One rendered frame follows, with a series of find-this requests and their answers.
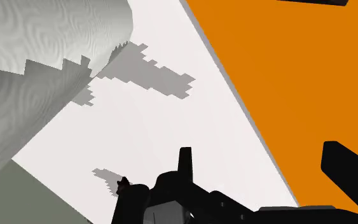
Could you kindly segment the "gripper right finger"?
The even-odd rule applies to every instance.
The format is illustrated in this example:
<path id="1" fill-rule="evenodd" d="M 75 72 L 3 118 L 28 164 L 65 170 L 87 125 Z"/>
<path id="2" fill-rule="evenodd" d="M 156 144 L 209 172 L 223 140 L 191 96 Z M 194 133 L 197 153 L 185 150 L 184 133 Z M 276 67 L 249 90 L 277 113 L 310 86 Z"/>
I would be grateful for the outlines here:
<path id="1" fill-rule="evenodd" d="M 322 147 L 322 172 L 358 205 L 358 154 L 338 141 L 326 141 Z"/>

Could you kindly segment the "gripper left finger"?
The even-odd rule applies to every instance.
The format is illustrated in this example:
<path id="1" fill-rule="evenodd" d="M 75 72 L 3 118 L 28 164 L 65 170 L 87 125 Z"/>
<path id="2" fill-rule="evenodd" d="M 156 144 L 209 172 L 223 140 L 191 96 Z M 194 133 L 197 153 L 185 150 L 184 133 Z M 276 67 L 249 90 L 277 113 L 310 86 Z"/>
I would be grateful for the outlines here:
<path id="1" fill-rule="evenodd" d="M 118 201 L 111 224 L 142 224 L 147 208 L 176 201 L 188 218 L 184 224 L 250 224 L 254 212 L 225 194 L 208 192 L 193 182 L 190 147 L 179 150 L 178 168 L 160 174 L 150 189 L 131 185 L 123 177 L 118 182 Z"/>

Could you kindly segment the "grey patterned robot stand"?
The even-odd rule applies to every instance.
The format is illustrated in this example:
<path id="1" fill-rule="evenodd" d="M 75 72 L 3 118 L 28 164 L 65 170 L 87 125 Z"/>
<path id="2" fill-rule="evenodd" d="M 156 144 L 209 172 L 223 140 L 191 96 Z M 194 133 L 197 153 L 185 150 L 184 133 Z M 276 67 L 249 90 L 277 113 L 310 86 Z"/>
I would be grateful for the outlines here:
<path id="1" fill-rule="evenodd" d="M 127 45 L 128 0 L 0 0 L 0 170 Z"/>

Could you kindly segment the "black flat bar-shaped object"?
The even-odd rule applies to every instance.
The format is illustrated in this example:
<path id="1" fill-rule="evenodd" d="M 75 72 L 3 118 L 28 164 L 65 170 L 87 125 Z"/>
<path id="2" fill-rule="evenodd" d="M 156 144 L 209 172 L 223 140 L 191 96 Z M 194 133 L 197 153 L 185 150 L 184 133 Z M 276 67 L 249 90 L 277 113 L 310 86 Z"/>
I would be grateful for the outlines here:
<path id="1" fill-rule="evenodd" d="M 278 1 L 289 1 L 298 3 L 310 3 L 310 4 L 325 4 L 335 6 L 346 6 L 349 0 L 278 0 Z"/>

